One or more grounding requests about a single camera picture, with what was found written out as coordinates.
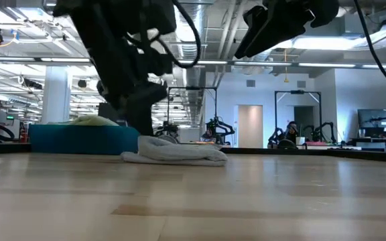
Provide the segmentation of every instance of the pipe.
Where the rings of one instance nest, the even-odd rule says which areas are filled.
[[[231,31],[231,34],[229,36],[229,40],[227,40],[226,52],[224,53],[224,56],[223,56],[224,60],[226,60],[228,58],[228,56],[229,56],[229,52],[230,52],[230,50],[232,48],[233,40],[235,38],[237,29],[239,27],[239,23],[241,22],[241,20],[243,18],[244,8],[247,5],[247,3],[248,3],[248,0],[243,0],[241,2],[241,4],[239,5],[238,15],[236,16],[235,24],[232,27],[232,31]]]
[[[233,17],[233,12],[235,11],[235,5],[236,5],[236,0],[231,0],[231,4],[229,5],[229,10],[227,13],[227,20],[221,35],[220,45],[218,46],[218,52],[217,52],[218,59],[221,58],[222,49],[224,48],[224,43],[226,42],[226,38],[227,38],[227,33],[229,32],[229,27],[231,26],[231,23],[232,23],[232,17]]]

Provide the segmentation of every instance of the doorway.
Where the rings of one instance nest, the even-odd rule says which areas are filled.
[[[298,124],[298,130],[309,140],[312,140],[311,129],[303,131],[306,126],[314,126],[314,107],[313,106],[295,106],[294,121]]]
[[[263,106],[239,105],[239,148],[263,148]]]

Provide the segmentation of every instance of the robotic arm station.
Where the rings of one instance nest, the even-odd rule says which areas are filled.
[[[197,57],[182,64],[160,39],[176,30],[174,6],[196,38]],[[244,14],[249,30],[235,56],[254,56],[274,45],[330,23],[337,0],[264,0]],[[153,135],[151,106],[168,95],[167,86],[151,83],[148,74],[171,74],[173,65],[193,68],[200,59],[200,36],[177,0],[58,0],[54,17],[69,15],[88,50],[101,81],[101,96],[142,135]],[[147,31],[157,29],[149,39]],[[166,54],[151,47],[159,42]]]

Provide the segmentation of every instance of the white column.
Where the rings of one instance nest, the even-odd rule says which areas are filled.
[[[44,84],[42,123],[64,122],[70,118],[72,77],[66,67],[48,66]]]

